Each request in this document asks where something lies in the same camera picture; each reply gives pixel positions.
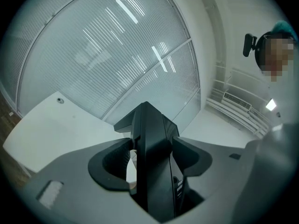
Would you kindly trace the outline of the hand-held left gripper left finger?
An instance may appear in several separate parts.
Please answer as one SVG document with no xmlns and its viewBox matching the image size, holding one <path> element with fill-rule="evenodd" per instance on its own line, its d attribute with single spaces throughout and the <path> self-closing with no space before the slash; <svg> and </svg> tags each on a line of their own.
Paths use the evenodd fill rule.
<svg viewBox="0 0 299 224">
<path fill-rule="evenodd" d="M 132 141 L 124 138 L 96 153 L 88 162 L 91 178 L 107 190 L 129 191 L 126 177 L 131 147 Z"/>
</svg>

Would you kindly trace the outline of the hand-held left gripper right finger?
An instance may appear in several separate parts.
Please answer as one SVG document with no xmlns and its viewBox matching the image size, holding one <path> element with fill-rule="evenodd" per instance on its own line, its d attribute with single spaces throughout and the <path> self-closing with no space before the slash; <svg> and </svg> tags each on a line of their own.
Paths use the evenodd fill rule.
<svg viewBox="0 0 299 224">
<path fill-rule="evenodd" d="M 201 176 L 213 162 L 207 151 L 179 137 L 172 138 L 172 155 L 183 176 Z"/>
</svg>

